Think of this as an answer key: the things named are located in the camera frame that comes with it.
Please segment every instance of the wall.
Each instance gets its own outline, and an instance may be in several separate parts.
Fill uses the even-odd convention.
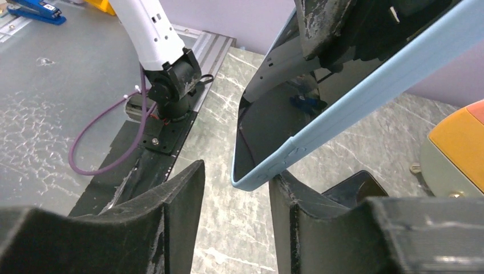
[[[234,37],[265,54],[294,9],[294,0],[160,0],[173,24]]]
[[[408,90],[455,106],[484,99],[484,41]]]

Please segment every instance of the marble floor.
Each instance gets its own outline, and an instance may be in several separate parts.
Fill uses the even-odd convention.
[[[277,273],[267,184],[231,186],[237,107],[263,56],[231,48],[180,152],[172,176],[205,160],[205,195],[192,273]],[[323,192],[368,170],[390,196],[424,196],[409,172],[428,132],[457,108],[403,94],[289,168]]]
[[[244,192],[231,186],[240,96],[263,56],[229,50],[172,176],[205,160],[205,196],[192,273],[275,273],[276,251],[268,186]]]

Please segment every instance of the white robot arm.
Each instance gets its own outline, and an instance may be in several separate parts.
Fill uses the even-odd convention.
[[[193,52],[170,24],[159,0],[110,0],[135,46],[151,83],[148,97],[163,118],[177,120],[187,113],[186,95],[195,89],[201,69]]]
[[[145,70],[163,70],[183,56],[185,43],[170,24],[159,0],[110,0]]]

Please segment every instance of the blue stapler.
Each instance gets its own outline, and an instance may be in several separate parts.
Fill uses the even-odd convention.
[[[38,0],[11,0],[13,4],[7,7],[12,15],[22,16],[42,22],[61,25],[66,21],[57,7]]]

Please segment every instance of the yellow object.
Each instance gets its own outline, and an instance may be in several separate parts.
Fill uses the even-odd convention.
[[[107,14],[116,15],[116,12],[114,12],[108,0],[86,0],[86,2]]]
[[[445,118],[429,134],[429,139],[484,192],[484,124],[481,116],[476,115],[478,110],[484,110],[484,100]]]

